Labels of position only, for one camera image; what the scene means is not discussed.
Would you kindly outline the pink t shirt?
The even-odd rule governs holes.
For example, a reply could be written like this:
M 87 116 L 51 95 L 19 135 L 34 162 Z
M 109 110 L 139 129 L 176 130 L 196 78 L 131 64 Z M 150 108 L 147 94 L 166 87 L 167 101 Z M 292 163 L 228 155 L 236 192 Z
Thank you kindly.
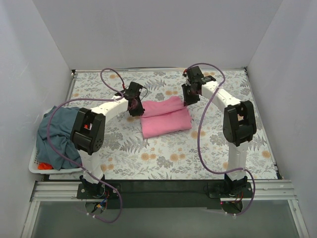
M 192 128 L 190 113 L 178 96 L 162 102 L 145 101 L 143 107 L 140 120 L 145 139 Z

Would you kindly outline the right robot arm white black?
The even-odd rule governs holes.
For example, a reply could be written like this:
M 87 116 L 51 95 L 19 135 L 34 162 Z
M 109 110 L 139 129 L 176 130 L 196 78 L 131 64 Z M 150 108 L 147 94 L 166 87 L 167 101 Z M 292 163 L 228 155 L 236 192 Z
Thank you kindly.
M 186 82 L 182 85 L 184 105 L 199 102 L 201 97 L 208 99 L 223 112 L 222 131 L 228 142 L 228 167 L 224 174 L 221 192 L 235 197 L 247 187 L 246 170 L 247 149 L 257 132 L 254 106 L 251 101 L 241 101 L 218 83 L 212 76 L 205 76 L 199 64 L 189 66 L 183 71 Z

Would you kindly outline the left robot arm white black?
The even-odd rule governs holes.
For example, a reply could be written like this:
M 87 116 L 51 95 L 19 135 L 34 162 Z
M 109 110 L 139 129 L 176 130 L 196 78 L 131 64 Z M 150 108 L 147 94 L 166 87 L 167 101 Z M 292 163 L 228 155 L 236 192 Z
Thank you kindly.
M 77 113 L 70 140 L 86 169 L 80 181 L 84 190 L 94 198 L 101 198 L 106 191 L 105 185 L 100 182 L 104 174 L 98 154 L 104 143 L 106 122 L 126 111 L 132 117 L 143 115 L 145 109 L 140 99 L 142 89 L 144 86 L 141 84 L 131 82 L 127 89 L 116 93 L 109 102 L 91 109 L 81 108 Z

